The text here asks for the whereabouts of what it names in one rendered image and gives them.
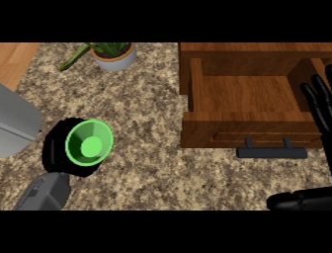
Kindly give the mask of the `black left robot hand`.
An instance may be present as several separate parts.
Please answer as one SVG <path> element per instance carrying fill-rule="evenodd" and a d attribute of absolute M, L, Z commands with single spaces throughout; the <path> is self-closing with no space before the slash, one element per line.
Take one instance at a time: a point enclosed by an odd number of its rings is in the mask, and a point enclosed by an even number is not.
<path fill-rule="evenodd" d="M 65 153 L 68 133 L 81 122 L 81 118 L 68 118 L 56 123 L 44 140 L 42 165 L 50 173 L 63 172 L 78 177 L 88 177 L 97 170 L 100 163 L 91 166 L 79 166 L 69 160 Z"/>

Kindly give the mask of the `green cup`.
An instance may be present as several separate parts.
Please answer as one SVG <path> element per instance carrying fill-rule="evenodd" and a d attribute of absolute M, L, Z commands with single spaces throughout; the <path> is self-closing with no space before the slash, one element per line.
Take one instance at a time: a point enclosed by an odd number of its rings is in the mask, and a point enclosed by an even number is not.
<path fill-rule="evenodd" d="M 82 167 L 99 164 L 113 147 L 110 127 L 97 120 L 85 120 L 69 131 L 65 139 L 65 154 L 69 161 Z"/>

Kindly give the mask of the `wooden drawer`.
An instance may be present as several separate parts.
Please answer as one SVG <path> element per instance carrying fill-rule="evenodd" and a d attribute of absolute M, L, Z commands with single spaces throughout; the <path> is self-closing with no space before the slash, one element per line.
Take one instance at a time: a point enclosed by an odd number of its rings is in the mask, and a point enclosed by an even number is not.
<path fill-rule="evenodd" d="M 285 140 L 304 148 L 320 146 L 300 85 L 320 72 L 319 59 L 301 59 L 285 75 L 223 75 L 189 61 L 187 111 L 183 148 L 235 148 L 249 140 L 257 147 L 280 147 Z"/>

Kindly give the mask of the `grey appliance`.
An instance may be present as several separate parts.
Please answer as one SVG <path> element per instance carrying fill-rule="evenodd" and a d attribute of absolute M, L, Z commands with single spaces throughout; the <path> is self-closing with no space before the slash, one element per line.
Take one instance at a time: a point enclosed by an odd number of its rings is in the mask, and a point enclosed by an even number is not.
<path fill-rule="evenodd" d="M 37 139 L 41 125 L 38 108 L 0 83 L 0 157 L 26 148 Z"/>

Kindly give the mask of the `potted green plant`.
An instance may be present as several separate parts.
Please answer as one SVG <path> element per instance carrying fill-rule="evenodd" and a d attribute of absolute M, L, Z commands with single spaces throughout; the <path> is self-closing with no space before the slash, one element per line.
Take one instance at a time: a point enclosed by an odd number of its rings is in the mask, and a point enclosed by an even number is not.
<path fill-rule="evenodd" d="M 137 48 L 133 42 L 84 42 L 57 70 L 66 71 L 79 58 L 91 53 L 99 67 L 106 71 L 121 71 L 134 62 Z"/>

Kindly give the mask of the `wooden cabinet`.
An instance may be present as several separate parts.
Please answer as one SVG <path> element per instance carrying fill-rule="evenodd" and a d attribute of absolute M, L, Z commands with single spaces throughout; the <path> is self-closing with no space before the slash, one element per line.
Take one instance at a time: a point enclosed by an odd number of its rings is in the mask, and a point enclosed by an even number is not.
<path fill-rule="evenodd" d="M 332 42 L 181 42 L 178 92 L 187 94 L 190 59 L 199 58 L 205 75 L 285 76 L 301 59 L 332 64 Z"/>

